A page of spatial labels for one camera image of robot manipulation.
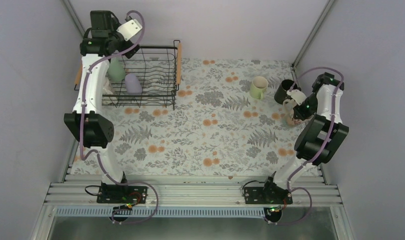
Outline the beige floral mug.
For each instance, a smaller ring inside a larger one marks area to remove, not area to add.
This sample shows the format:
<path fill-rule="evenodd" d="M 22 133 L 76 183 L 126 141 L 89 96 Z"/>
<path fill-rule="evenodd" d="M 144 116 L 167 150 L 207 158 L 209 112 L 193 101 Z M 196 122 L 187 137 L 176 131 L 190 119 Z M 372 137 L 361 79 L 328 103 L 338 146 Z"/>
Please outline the beige floral mug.
<path fill-rule="evenodd" d="M 285 110 L 285 122 L 290 127 L 295 127 L 305 122 L 305 120 L 297 119 L 294 117 L 294 107 L 298 106 L 294 99 L 285 99 L 282 103 Z"/>

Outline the black cylindrical cup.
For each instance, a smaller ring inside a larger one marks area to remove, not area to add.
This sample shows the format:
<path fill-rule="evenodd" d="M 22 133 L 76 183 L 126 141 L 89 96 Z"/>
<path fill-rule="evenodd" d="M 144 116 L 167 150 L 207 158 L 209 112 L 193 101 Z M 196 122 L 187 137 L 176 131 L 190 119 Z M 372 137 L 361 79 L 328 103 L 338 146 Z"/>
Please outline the black cylindrical cup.
<path fill-rule="evenodd" d="M 283 102 L 287 99 L 290 99 L 291 97 L 287 94 L 287 91 L 291 89 L 291 86 L 295 82 L 291 79 L 284 79 L 280 82 L 279 86 L 277 87 L 275 94 L 274 94 L 274 100 L 282 105 Z"/>

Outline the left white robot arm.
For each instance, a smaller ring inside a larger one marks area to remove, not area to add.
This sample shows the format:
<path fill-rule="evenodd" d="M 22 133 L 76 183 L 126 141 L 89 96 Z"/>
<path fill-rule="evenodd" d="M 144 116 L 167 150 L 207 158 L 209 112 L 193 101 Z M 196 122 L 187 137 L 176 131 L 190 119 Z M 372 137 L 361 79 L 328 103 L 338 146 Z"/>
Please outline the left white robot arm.
<path fill-rule="evenodd" d="M 101 112 L 103 88 L 112 58 L 130 58 L 139 50 L 145 33 L 145 20 L 137 10 L 126 14 L 120 23 L 109 10 L 92 10 L 91 27 L 79 45 L 81 55 L 81 79 L 79 93 L 72 112 L 65 113 L 63 121 L 78 141 L 79 156 L 86 160 L 95 155 L 102 172 L 100 192 L 118 203 L 129 198 L 130 189 L 124 171 L 114 157 L 111 141 L 113 123 Z"/>

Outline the lilac plastic cup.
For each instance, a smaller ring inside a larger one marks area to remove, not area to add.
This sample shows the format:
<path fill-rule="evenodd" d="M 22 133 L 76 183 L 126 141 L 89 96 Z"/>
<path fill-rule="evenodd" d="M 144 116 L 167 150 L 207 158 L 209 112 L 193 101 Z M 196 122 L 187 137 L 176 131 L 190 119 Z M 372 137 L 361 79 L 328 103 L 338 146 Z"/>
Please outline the lilac plastic cup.
<path fill-rule="evenodd" d="M 124 84 L 126 92 L 129 95 L 140 95 L 143 92 L 143 88 L 138 77 L 133 73 L 128 73 L 124 78 Z"/>

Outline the light green mug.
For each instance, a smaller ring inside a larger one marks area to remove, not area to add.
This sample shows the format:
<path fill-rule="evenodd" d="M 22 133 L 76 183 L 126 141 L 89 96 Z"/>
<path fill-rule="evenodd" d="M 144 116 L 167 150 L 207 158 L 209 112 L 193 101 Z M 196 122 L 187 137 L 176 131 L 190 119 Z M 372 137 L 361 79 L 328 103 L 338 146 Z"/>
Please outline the light green mug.
<path fill-rule="evenodd" d="M 249 95 L 254 99 L 263 100 L 268 86 L 269 82 L 265 77 L 256 76 L 251 81 Z"/>

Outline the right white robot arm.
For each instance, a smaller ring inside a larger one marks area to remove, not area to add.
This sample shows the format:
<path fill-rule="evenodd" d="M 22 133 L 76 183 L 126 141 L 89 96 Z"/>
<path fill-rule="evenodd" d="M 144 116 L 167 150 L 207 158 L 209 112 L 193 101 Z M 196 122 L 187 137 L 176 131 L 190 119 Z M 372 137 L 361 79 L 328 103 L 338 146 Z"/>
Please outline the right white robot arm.
<path fill-rule="evenodd" d="M 328 163 L 349 133 L 340 115 L 340 99 L 345 84 L 343 74 L 335 78 L 337 70 L 325 68 L 305 95 L 293 80 L 284 80 L 274 98 L 289 112 L 290 120 L 307 121 L 298 136 L 295 157 L 270 176 L 261 190 L 262 199 L 273 204 L 291 195 L 291 185 L 304 172 Z"/>

